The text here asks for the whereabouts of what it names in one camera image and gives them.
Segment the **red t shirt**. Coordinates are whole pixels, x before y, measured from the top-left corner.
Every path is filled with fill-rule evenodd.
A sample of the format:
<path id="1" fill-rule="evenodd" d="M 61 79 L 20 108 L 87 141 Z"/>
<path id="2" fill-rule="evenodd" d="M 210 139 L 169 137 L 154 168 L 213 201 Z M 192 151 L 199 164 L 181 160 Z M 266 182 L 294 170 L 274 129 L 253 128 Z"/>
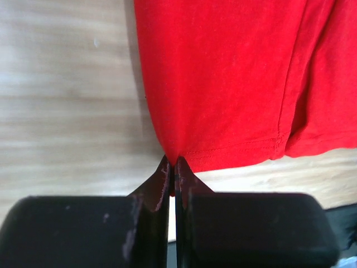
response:
<path id="1" fill-rule="evenodd" d="M 135 1 L 143 85 L 194 172 L 356 148 L 355 1 Z"/>

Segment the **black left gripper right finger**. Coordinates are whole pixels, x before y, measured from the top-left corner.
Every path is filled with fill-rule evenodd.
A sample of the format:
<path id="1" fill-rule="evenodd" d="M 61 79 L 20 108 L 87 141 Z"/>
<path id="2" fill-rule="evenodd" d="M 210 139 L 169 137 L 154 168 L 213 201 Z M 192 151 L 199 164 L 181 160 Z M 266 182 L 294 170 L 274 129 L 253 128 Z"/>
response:
<path id="1" fill-rule="evenodd" d="M 175 165 L 178 267 L 331 267 L 340 249 L 304 193 L 218 193 Z"/>

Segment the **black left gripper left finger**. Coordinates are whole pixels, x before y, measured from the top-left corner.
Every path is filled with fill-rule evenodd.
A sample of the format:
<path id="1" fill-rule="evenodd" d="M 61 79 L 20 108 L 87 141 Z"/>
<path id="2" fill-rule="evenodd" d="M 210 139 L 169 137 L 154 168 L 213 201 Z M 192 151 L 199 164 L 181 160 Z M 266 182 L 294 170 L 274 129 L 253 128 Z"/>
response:
<path id="1" fill-rule="evenodd" d="M 128 196 L 29 196 L 1 226 L 2 267 L 165 267 L 171 166 Z"/>

